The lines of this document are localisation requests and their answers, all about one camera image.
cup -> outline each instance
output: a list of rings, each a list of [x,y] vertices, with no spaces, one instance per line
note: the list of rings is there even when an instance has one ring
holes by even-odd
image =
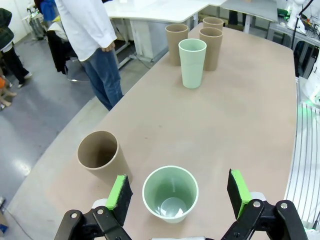
[[[205,17],[203,19],[203,27],[204,28],[216,28],[222,31],[224,27],[224,21],[220,18],[210,16],[210,17]]]
[[[117,138],[107,131],[96,131],[85,137],[78,147],[78,161],[90,173],[111,187],[118,175],[132,173]]]
[[[188,38],[188,26],[184,24],[171,24],[166,26],[166,39],[168,41],[169,58],[174,66],[180,66],[180,55],[178,44]]]
[[[200,39],[206,43],[204,70],[214,71],[218,67],[219,53],[223,33],[213,27],[205,27],[200,30]]]
[[[175,224],[195,207],[199,196],[196,179],[179,166],[163,166],[153,171],[142,188],[144,205],[153,215]]]
[[[207,44],[199,39],[189,38],[179,43],[182,84],[188,89],[201,85]]]

light green plastic cup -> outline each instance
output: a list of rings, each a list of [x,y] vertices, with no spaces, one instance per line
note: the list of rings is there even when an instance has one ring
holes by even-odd
[[[182,84],[188,89],[196,89],[201,85],[206,58],[207,44],[189,38],[179,43]]]
[[[199,188],[192,174],[179,166],[163,166],[153,171],[142,188],[144,205],[153,215],[175,224],[195,207]]]

hand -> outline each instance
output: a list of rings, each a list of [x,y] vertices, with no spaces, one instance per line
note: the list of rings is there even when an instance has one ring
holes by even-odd
[[[102,47],[102,52],[110,52],[112,51],[114,48],[116,47],[115,43],[112,42],[109,46],[107,46],[106,48]]]

white jacket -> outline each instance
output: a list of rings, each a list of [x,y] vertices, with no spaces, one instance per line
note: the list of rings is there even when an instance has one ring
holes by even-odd
[[[117,39],[102,0],[55,0],[63,28],[80,61]]]

blue jeans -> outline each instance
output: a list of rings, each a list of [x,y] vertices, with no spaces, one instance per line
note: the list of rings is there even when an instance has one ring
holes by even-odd
[[[83,62],[83,66],[95,95],[110,111],[123,97],[114,53],[104,52],[98,48],[89,59]]]

